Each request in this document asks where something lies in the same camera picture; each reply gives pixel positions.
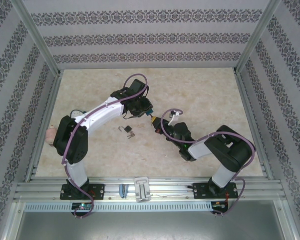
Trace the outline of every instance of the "metal panel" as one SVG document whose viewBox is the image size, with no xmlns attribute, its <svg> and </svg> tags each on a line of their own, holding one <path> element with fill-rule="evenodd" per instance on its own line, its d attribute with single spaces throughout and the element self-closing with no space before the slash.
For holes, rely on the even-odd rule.
<svg viewBox="0 0 300 240">
<path fill-rule="evenodd" d="M 225 217 L 209 212 L 98 212 L 75 219 L 68 212 L 26 212 L 18 240 L 282 240 L 273 202 L 239 202 Z"/>
</svg>

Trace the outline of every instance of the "metal bar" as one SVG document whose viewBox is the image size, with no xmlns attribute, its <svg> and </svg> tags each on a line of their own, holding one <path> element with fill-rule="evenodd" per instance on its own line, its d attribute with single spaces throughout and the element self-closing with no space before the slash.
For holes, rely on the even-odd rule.
<svg viewBox="0 0 300 240">
<path fill-rule="evenodd" d="M 246 44 L 240 59 L 236 65 L 236 71 L 239 73 L 242 71 L 245 63 L 247 62 L 249 56 L 251 55 L 254 46 L 259 41 L 266 25 L 269 23 L 270 19 L 272 18 L 276 8 L 278 7 L 281 0 L 270 0 L 267 7 L 265 8 L 256 28 L 254 29 L 248 43 Z"/>
<path fill-rule="evenodd" d="M 151 201 L 153 202 L 177 202 L 177 201 L 202 201 L 194 199 L 193 192 L 187 186 L 197 182 L 207 182 L 208 178 L 149 178 Z M 135 202 L 135 188 L 133 178 L 90 178 L 91 183 L 105 184 L 104 200 L 110 202 Z M 286 199 L 283 186 L 279 180 L 268 180 L 265 177 L 247 177 L 246 190 L 241 200 L 277 200 Z M 61 186 L 64 179 L 52 181 L 41 180 L 31 182 L 20 182 L 17 185 L 13 198 L 14 202 L 63 202 L 59 199 Z M 126 199 L 119 195 L 119 185 L 129 184 L 129 192 Z M 242 189 L 242 183 L 236 182 L 237 189 Z"/>
<path fill-rule="evenodd" d="M 23 21 L 26 29 L 30 33 L 34 43 L 37 45 L 40 53 L 42 54 L 43 58 L 47 62 L 50 70 L 53 72 L 54 75 L 60 72 L 59 67 L 57 66 L 48 46 L 46 45 L 43 37 L 41 36 L 37 26 L 35 25 L 31 14 L 28 12 L 23 0 L 11 0 L 11 3 L 18 13 L 19 17 Z"/>
<path fill-rule="evenodd" d="M 71 211 L 71 205 L 68 202 L 30 202 L 26 203 L 25 212 L 34 213 L 59 213 Z M 212 205 L 209 201 L 191 201 L 191 202 L 98 202 L 95 203 L 92 211 L 94 212 L 193 212 L 193 211 L 212 211 Z"/>
<path fill-rule="evenodd" d="M 53 86 L 52 86 L 52 94 L 50 94 L 49 100 L 48 100 L 48 107 L 47 110 L 44 113 L 44 117 L 43 117 L 43 124 L 39 130 L 39 135 L 38 135 L 38 141 L 35 144 L 34 150 L 33 150 L 33 154 L 32 154 L 32 158 L 30 161 L 30 165 L 29 165 L 29 169 L 28 172 L 26 174 L 25 177 L 25 181 L 28 182 L 32 179 L 32 177 L 35 175 L 35 172 L 33 172 L 34 166 L 38 165 L 40 156 L 41 156 L 41 151 L 43 148 L 43 144 L 44 144 L 44 138 L 45 138 L 45 131 L 48 128 L 49 124 L 50 124 L 50 119 L 52 116 L 52 112 L 53 112 L 53 108 L 54 108 L 54 104 L 56 101 L 56 96 L 58 94 L 59 91 L 59 87 L 60 87 L 60 83 L 61 83 L 61 79 L 62 79 L 62 75 L 63 75 L 63 71 L 60 72 L 60 74 L 58 74 L 55 77 Z"/>
<path fill-rule="evenodd" d="M 25 203 L 14 202 L 11 205 L 1 240 L 15 240 L 21 223 Z"/>
<path fill-rule="evenodd" d="M 286 240 L 300 240 L 294 218 L 287 200 L 275 200 L 274 206 Z"/>
<path fill-rule="evenodd" d="M 255 119 L 254 119 L 254 116 L 253 116 L 252 108 L 249 104 L 247 94 L 244 90 L 241 76 L 239 74 L 236 74 L 235 72 L 234 72 L 234 76 L 235 76 L 235 79 L 236 79 L 236 83 L 238 85 L 241 100 L 242 100 L 242 103 L 243 103 L 243 107 L 244 107 L 244 110 L 245 110 L 246 117 L 248 119 L 248 123 L 250 125 L 252 137 L 253 137 L 253 140 L 254 140 L 254 144 L 255 144 L 259 159 L 264 164 L 264 168 L 265 168 L 265 171 L 266 171 L 266 174 L 267 174 L 268 178 L 273 180 L 274 177 L 273 177 L 273 174 L 272 174 L 272 170 L 270 168 L 269 160 L 267 159 L 267 156 L 265 154 L 265 150 L 264 150 L 264 146 L 262 144 L 261 136 L 260 136 L 260 133 L 258 131 L 256 122 L 255 122 Z"/>
<path fill-rule="evenodd" d="M 267 183 L 268 182 L 268 178 L 267 177 L 264 177 L 264 176 L 243 176 L 243 178 L 245 179 L 245 181 L 247 183 L 249 182 L 263 182 L 263 183 Z M 148 178 L 149 181 L 151 183 L 163 183 L 163 184 L 167 184 L 167 183 L 177 183 L 177 182 L 190 182 L 190 183 L 193 183 L 193 182 L 207 182 L 210 177 L 149 177 Z M 30 181 L 30 182 L 19 182 L 18 185 L 21 185 L 21 184 L 26 184 L 26 185 L 29 185 L 29 184 L 38 184 L 38 183 L 65 183 L 65 180 L 66 180 L 66 177 L 36 177 L 34 180 Z M 90 183 L 94 183 L 94 184 L 97 184 L 97 183 L 102 183 L 102 184 L 109 184 L 109 183 L 133 183 L 134 184 L 134 178 L 133 177 L 89 177 L 89 181 Z M 280 180 L 272 180 L 271 182 L 278 182 L 280 183 L 281 181 Z"/>
</svg>

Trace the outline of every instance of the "floor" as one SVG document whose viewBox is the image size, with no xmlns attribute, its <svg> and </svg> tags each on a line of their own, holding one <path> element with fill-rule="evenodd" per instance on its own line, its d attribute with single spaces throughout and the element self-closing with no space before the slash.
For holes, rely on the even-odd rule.
<svg viewBox="0 0 300 240">
<path fill-rule="evenodd" d="M 154 106 L 154 116 L 160 117 L 169 108 L 180 108 L 185 122 L 197 139 L 228 125 L 252 141 L 242 101 L 231 68 L 147 68 L 147 69 L 78 69 L 65 70 L 50 124 L 58 126 L 60 119 L 73 109 L 89 111 L 103 103 L 109 95 L 121 89 L 134 73 L 147 76 L 148 98 Z M 85 169 L 90 177 L 209 177 L 219 161 L 208 155 L 195 162 L 186 162 L 178 149 L 154 132 L 149 116 L 124 120 L 113 119 L 94 132 L 88 143 Z M 131 126 L 135 137 L 127 138 L 119 126 Z M 261 176 L 256 156 L 242 176 Z M 61 156 L 44 143 L 36 177 L 65 177 Z"/>
</svg>

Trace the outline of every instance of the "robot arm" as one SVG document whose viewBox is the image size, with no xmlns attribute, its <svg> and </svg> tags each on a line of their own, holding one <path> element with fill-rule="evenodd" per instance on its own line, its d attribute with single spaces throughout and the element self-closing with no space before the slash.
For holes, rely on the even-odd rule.
<svg viewBox="0 0 300 240">
<path fill-rule="evenodd" d="M 184 122 L 179 122 L 174 126 L 170 123 L 163 119 L 163 128 L 175 140 L 168 137 L 166 140 L 180 149 L 179 154 L 185 161 L 193 162 L 205 155 L 213 154 L 221 162 L 220 167 L 209 180 L 208 189 L 215 197 L 222 195 L 227 184 L 252 156 L 251 147 L 241 138 L 228 134 L 219 134 L 196 142 L 191 138 L 191 132 Z M 152 125 L 156 133 L 163 134 L 159 117 L 152 117 Z M 226 125 L 219 127 L 217 132 L 234 133 L 240 136 Z"/>
<path fill-rule="evenodd" d="M 143 96 L 144 93 L 134 98 L 111 104 L 114 101 L 125 99 L 135 95 L 136 93 L 139 93 L 144 89 L 144 87 L 144 83 L 135 79 L 130 87 L 124 87 L 113 92 L 103 104 L 97 106 L 91 111 L 74 119 L 70 118 L 69 116 L 65 116 L 60 121 L 53 146 L 57 149 L 58 154 L 63 156 L 71 132 L 74 130 L 77 124 L 82 121 L 82 119 L 85 119 L 86 116 L 89 115 L 89 118 L 85 119 L 85 121 L 82 122 L 76 130 L 66 155 L 66 169 L 68 174 L 72 181 L 81 189 L 84 190 L 89 184 L 82 161 L 88 151 L 88 136 L 106 122 L 127 112 L 130 112 L 133 117 L 139 118 L 146 112 L 151 111 L 153 106 L 146 96 Z M 106 105 L 106 107 L 96 111 L 93 114 L 90 114 L 103 105 Z M 68 181 L 68 184 L 70 188 L 73 187 L 71 182 Z M 75 187 L 73 187 L 73 191 L 80 196 L 82 195 Z"/>
</svg>

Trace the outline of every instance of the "wire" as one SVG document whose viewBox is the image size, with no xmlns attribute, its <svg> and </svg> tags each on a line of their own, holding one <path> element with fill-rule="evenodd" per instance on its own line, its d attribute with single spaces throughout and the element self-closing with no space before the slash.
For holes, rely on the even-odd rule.
<svg viewBox="0 0 300 240">
<path fill-rule="evenodd" d="M 239 201 L 239 199 L 241 198 L 241 196 L 242 196 L 242 193 L 243 193 L 243 191 L 244 191 L 244 189 L 245 189 L 245 180 L 244 180 L 244 178 L 241 178 L 241 177 L 238 177 L 238 178 L 235 178 L 234 180 L 241 180 L 242 182 L 243 182 L 243 186 L 242 186 L 242 190 L 241 190 L 241 192 L 240 192 L 240 194 L 238 195 L 238 197 L 236 198 L 236 200 L 235 200 L 235 202 L 231 205 L 231 207 L 226 211 L 226 212 L 221 212 L 221 211 L 218 211 L 218 210 L 213 210 L 214 212 L 217 212 L 219 215 L 221 215 L 221 216 L 224 216 L 224 215 L 226 215 L 226 214 L 228 214 L 230 211 L 232 211 L 233 210 L 233 208 L 235 207 L 235 205 L 238 203 L 238 201 Z"/>
<path fill-rule="evenodd" d="M 225 193 L 225 206 L 229 204 L 229 193 Z"/>
<path fill-rule="evenodd" d="M 94 208 L 94 200 L 93 200 L 93 197 L 92 197 L 90 194 L 88 194 L 87 192 L 85 192 L 84 190 L 82 190 L 82 189 L 81 189 L 81 188 L 80 188 L 80 187 L 72 180 L 72 178 L 71 178 L 71 176 L 70 176 L 70 174 L 69 174 L 69 171 L 68 171 L 68 169 L 67 169 L 67 165 L 66 165 L 66 161 L 67 161 L 67 160 L 66 160 L 66 155 L 67 155 L 67 153 L 68 153 L 68 151 L 69 151 L 69 148 L 70 148 L 72 139 L 73 139 L 73 137 L 74 137 L 74 135 L 75 135 L 77 129 L 79 128 L 79 126 L 80 126 L 84 121 L 86 121 L 92 114 L 96 113 L 97 111 L 99 111 L 99 110 L 101 110 L 101 109 L 103 109 L 103 108 L 105 108 L 105 107 L 108 107 L 108 106 L 110 106 L 110 105 L 119 103 L 119 102 L 121 102 L 121 101 L 125 101 L 125 100 L 129 100 L 129 99 L 135 98 L 136 96 L 139 96 L 139 95 L 141 95 L 142 93 L 144 93 L 144 91 L 145 91 L 145 90 L 147 89 L 147 87 L 148 87 L 148 79 L 146 78 L 145 75 L 143 75 L 143 74 L 141 74 L 141 73 L 138 73 L 138 74 L 135 73 L 135 74 L 131 75 L 130 77 L 128 77 L 127 80 L 124 82 L 124 86 L 123 86 L 123 87 L 125 87 L 126 84 L 127 84 L 127 82 L 128 82 L 132 77 L 134 77 L 134 76 L 142 76 L 142 77 L 144 78 L 144 80 L 145 80 L 145 86 L 144 86 L 144 88 L 143 88 L 140 92 L 136 93 L 135 95 L 128 96 L 128 97 L 126 97 L 126 98 L 119 99 L 119 100 L 110 102 L 109 104 L 102 105 L 102 106 L 96 108 L 95 110 L 93 110 L 92 112 L 90 112 L 89 114 L 87 114 L 87 115 L 85 116 L 85 118 L 82 118 L 81 121 L 78 122 L 78 124 L 75 126 L 75 128 L 73 129 L 73 131 L 72 131 L 72 133 L 71 133 L 71 135 L 70 135 L 70 138 L 69 138 L 69 140 L 68 140 L 68 143 L 67 143 L 67 145 L 66 145 L 66 148 L 65 148 L 65 151 L 64 151 L 64 154 L 63 154 L 63 157 L 62 157 L 61 164 L 64 165 L 64 170 L 65 170 L 66 175 L 68 176 L 68 180 L 70 181 L 70 183 L 71 183 L 73 186 L 75 186 L 81 193 L 83 193 L 84 195 L 86 195 L 87 197 L 89 197 L 89 199 L 91 200 L 91 208 L 90 208 L 90 211 L 88 211 L 88 212 L 87 212 L 85 215 L 83 215 L 83 216 L 77 216 L 77 215 L 76 215 L 77 209 L 76 209 L 76 210 L 74 210 L 74 213 L 73 213 L 75 218 L 76 218 L 76 217 L 79 217 L 79 218 L 81 219 L 81 218 L 85 218 L 85 217 L 89 216 L 89 215 L 91 214 L 91 212 L 93 211 L 93 208 Z"/>
<path fill-rule="evenodd" d="M 146 95 L 144 97 L 148 96 L 148 93 L 149 93 L 149 88 L 146 89 Z"/>
<path fill-rule="evenodd" d="M 139 117 L 139 116 L 130 116 L 128 118 L 125 118 L 127 114 L 128 114 L 128 112 L 125 113 L 125 115 L 123 116 L 123 119 L 128 120 L 128 119 L 133 119 L 133 118 Z"/>
<path fill-rule="evenodd" d="M 251 155 L 251 158 L 250 158 L 250 160 L 245 164 L 245 165 L 243 165 L 243 167 L 241 167 L 241 169 L 236 173 L 236 174 L 234 174 L 234 176 L 232 177 L 232 180 L 242 180 L 243 181 L 243 187 L 242 187 L 242 190 L 241 190 L 241 192 L 240 192 L 240 194 L 239 194 L 239 196 L 237 197 L 237 199 L 235 200 L 235 202 L 232 204 L 232 206 L 225 212 L 225 213 L 222 213 L 221 211 L 218 211 L 218 210 L 214 210 L 215 212 L 218 212 L 219 214 L 221 214 L 222 216 L 223 215 L 225 215 L 225 214 L 227 214 L 228 212 L 230 212 L 230 210 L 232 210 L 233 209 L 233 207 L 236 205 L 236 203 L 238 202 L 238 200 L 240 199 L 240 197 L 241 197 L 241 195 L 242 195 L 242 193 L 243 193 L 243 191 L 244 191 L 244 188 L 245 188 L 245 180 L 243 179 L 243 178 L 241 178 L 241 177 L 236 177 L 241 171 L 242 171 L 242 169 L 244 169 L 244 168 L 246 168 L 248 165 L 250 165 L 251 164 L 251 162 L 253 161 L 253 159 L 254 159 L 254 156 L 255 156 L 255 150 L 254 150 L 254 147 L 253 147 L 253 145 L 251 144 L 251 142 L 250 141 L 248 141 L 245 137 L 243 137 L 243 136 L 241 136 L 241 135 L 239 135 L 239 134 L 236 134 L 236 133 L 232 133 L 232 132 L 225 132 L 225 131 L 216 131 L 216 132 L 214 132 L 214 133 L 210 133 L 210 134 L 208 134 L 208 135 L 206 135 L 206 136 L 204 136 L 204 137 L 202 137 L 202 138 L 199 138 L 198 140 L 195 140 L 195 141 L 184 141 L 184 140 L 179 140 L 179 139 L 176 139 L 176 138 L 173 138 L 173 137 L 171 137 L 170 135 L 168 135 L 168 133 L 165 131 L 165 129 L 164 129 L 164 126 L 163 126 L 163 117 L 165 116 L 165 114 L 166 113 L 168 113 L 168 112 L 170 112 L 170 111 L 178 111 L 179 112 L 179 115 L 182 115 L 183 114 L 183 111 L 182 110 L 180 110 L 180 109 L 177 109 L 177 108 L 171 108 L 171 109 L 168 109 L 168 110 L 166 110 L 163 114 L 162 114 L 162 116 L 161 116 L 161 121 L 160 121 L 160 123 L 161 123 L 161 129 L 162 129 L 162 131 L 163 131 L 163 133 L 165 134 L 165 136 L 166 137 L 168 137 L 168 138 L 170 138 L 171 140 L 174 140 L 174 141 L 178 141 L 178 142 L 182 142 L 182 143 L 186 143 L 186 144 L 193 144 L 193 143 L 197 143 L 197 142 L 200 142 L 200 141 L 203 141 L 203 140 L 205 140 L 205 139 L 207 139 L 207 138 L 209 138 L 209 137 L 212 137 L 212 136 L 215 136 L 215 135 L 231 135 L 231 136 L 234 136 L 234 137 L 238 137 L 238 138 L 240 138 L 240 139 L 242 139 L 243 141 L 245 141 L 247 144 L 248 144 L 248 146 L 251 148 L 251 151 L 252 151 L 252 155 Z"/>
</svg>

